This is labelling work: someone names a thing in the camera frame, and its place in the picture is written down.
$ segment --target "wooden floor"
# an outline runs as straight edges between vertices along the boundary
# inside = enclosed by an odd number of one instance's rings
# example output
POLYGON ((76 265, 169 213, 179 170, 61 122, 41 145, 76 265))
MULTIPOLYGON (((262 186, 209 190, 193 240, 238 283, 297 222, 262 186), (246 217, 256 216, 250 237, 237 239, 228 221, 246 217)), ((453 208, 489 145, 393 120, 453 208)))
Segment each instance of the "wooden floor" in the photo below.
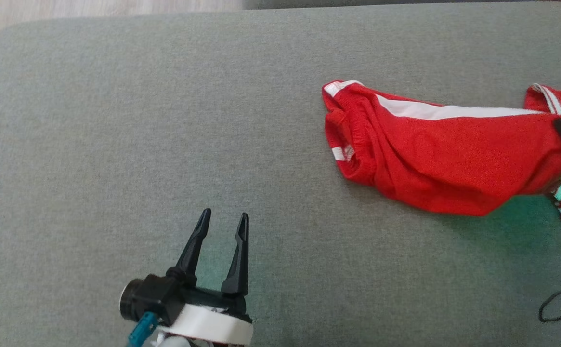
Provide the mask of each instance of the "wooden floor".
POLYGON ((237 11, 243 0, 0 0, 0 29, 47 18, 237 11))

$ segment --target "red garment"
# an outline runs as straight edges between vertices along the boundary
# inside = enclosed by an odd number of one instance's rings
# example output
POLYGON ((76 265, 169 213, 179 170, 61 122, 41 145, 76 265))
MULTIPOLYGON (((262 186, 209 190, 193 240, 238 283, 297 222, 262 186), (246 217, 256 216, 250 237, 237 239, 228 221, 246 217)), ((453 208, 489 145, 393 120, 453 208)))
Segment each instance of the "red garment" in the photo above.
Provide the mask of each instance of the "red garment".
POLYGON ((561 91, 548 86, 529 88, 528 109, 442 106, 357 81, 325 85, 323 99, 342 175, 426 211, 486 215, 561 179, 561 91))

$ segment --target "blue cable connector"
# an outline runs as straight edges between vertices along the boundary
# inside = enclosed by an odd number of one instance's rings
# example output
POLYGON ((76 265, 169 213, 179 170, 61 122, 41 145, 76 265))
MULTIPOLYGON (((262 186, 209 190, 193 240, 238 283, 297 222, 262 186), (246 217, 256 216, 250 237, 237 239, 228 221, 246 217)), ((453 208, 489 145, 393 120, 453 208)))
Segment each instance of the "blue cable connector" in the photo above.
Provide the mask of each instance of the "blue cable connector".
POLYGON ((128 344, 126 347, 142 347, 144 342, 148 340, 158 326, 158 317, 152 312, 144 313, 139 323, 135 325, 130 336, 128 336, 128 344))

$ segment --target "camera lens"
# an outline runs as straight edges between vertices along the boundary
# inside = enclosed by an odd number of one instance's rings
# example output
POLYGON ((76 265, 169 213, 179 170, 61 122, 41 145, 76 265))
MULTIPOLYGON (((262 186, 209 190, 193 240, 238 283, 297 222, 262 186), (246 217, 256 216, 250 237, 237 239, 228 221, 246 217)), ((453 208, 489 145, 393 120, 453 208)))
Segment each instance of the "camera lens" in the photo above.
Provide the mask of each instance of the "camera lens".
POLYGON ((141 284, 144 282, 142 279, 134 279, 122 290, 120 297, 120 314, 122 318, 132 321, 139 321, 137 312, 133 309, 133 296, 141 284))

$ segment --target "black cable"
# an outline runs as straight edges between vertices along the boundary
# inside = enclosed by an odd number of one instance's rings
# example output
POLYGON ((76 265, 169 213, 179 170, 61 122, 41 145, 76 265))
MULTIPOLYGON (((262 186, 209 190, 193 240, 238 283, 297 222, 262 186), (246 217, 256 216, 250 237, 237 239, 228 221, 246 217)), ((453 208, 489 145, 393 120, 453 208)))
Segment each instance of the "black cable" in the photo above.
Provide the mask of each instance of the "black cable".
POLYGON ((551 303, 552 300, 556 299, 557 296, 559 296, 561 294, 561 290, 559 290, 558 292, 552 294, 549 296, 549 298, 546 299, 546 301, 544 301, 544 303, 542 303, 542 305, 539 308, 539 321, 542 323, 547 323, 549 321, 560 321, 561 320, 561 315, 555 318, 544 318, 544 309, 546 308, 546 306, 548 306, 549 303, 551 303))

